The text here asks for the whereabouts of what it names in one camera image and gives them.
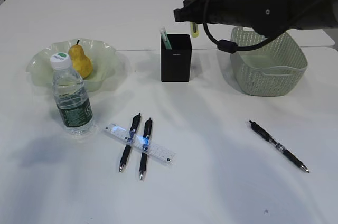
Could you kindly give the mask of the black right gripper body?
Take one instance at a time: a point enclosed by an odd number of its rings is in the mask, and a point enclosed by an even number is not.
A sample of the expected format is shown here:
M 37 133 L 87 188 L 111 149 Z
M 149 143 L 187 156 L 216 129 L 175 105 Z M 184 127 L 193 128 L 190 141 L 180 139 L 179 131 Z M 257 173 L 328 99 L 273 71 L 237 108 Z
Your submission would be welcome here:
M 288 0 L 210 0 L 202 22 L 250 27 L 272 36 L 288 22 Z

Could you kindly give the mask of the black blue right robot arm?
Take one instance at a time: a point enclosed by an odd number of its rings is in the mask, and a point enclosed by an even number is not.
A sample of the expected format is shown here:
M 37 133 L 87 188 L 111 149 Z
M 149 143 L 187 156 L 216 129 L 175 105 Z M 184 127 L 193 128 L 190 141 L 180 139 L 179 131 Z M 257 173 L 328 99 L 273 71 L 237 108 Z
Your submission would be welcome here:
M 337 27 L 337 0 L 184 0 L 177 22 L 250 27 L 270 37 L 282 29 Z

